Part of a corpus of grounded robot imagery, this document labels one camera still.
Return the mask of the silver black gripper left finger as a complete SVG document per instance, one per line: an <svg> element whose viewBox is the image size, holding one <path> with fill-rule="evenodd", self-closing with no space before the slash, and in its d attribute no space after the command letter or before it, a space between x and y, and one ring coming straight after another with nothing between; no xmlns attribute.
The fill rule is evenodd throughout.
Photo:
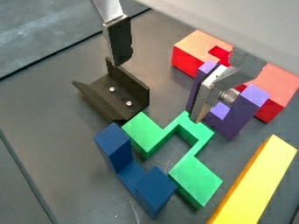
<svg viewBox="0 0 299 224"><path fill-rule="evenodd" d="M112 63L121 66L132 57L130 18L122 12L118 0L89 0L102 19L102 32Z"/></svg>

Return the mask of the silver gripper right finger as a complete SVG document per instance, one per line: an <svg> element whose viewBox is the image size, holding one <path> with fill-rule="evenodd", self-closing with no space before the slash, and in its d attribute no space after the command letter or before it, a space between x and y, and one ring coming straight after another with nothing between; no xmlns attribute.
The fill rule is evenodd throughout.
<svg viewBox="0 0 299 224"><path fill-rule="evenodd" d="M228 63L229 67L219 66L198 85L189 113L194 123L201 121L217 102L227 105L233 103L239 96L233 87L252 81L267 64L264 60L237 47L232 48Z"/></svg>

